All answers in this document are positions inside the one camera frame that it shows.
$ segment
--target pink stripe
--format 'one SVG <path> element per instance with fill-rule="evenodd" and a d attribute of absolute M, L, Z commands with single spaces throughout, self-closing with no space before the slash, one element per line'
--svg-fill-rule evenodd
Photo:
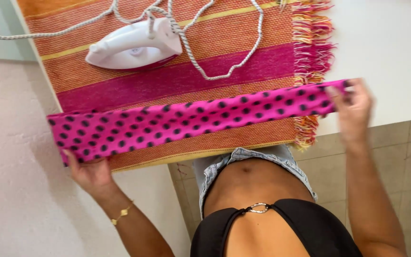
<path fill-rule="evenodd" d="M 226 74 L 248 51 L 203 59 L 198 63 L 208 76 Z M 258 49 L 248 62 L 234 70 L 230 78 L 205 80 L 190 62 L 109 79 L 60 92 L 57 97 L 65 112 L 79 109 L 117 107 L 164 97 L 231 85 L 290 77 L 294 74 L 292 44 Z"/>

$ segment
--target torso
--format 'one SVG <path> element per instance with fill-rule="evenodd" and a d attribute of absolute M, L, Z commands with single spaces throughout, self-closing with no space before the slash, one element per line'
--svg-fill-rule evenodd
<path fill-rule="evenodd" d="M 247 208 L 295 198 L 314 202 L 305 185 L 279 165 L 259 158 L 236 161 L 220 173 L 204 204 L 204 216 L 225 208 Z M 225 256 L 309 256 L 299 238 L 274 210 L 246 213 L 231 226 Z"/>

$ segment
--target denim shorts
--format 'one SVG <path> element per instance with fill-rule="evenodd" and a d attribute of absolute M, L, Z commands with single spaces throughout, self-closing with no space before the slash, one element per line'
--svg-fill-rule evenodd
<path fill-rule="evenodd" d="M 261 158 L 282 166 L 299 178 L 310 191 L 313 199 L 317 201 L 317 194 L 312 191 L 306 174 L 297 166 L 287 145 L 280 144 L 256 150 L 247 150 L 242 147 L 237 147 L 230 154 L 215 155 L 193 161 L 193 169 L 196 174 L 196 182 L 199 188 L 199 209 L 201 210 L 201 219 L 204 218 L 203 207 L 207 190 L 210 189 L 215 178 L 218 176 L 218 172 L 234 161 L 241 161 L 248 158 Z"/>

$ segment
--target white countertop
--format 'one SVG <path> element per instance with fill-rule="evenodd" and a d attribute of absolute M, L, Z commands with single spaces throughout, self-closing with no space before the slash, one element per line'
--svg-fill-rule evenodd
<path fill-rule="evenodd" d="M 337 43 L 327 80 L 363 77 L 377 100 L 372 126 L 411 120 L 411 0 L 333 0 Z M 318 135 L 338 132 L 336 114 Z"/>

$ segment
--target black top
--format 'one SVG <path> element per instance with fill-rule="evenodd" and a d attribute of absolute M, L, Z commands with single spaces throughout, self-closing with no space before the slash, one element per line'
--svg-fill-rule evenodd
<path fill-rule="evenodd" d="M 316 203 L 281 199 L 269 208 L 285 219 L 311 257 L 362 256 L 339 219 Z M 232 222 L 249 209 L 226 208 L 207 216 L 193 236 L 190 256 L 222 257 Z"/>

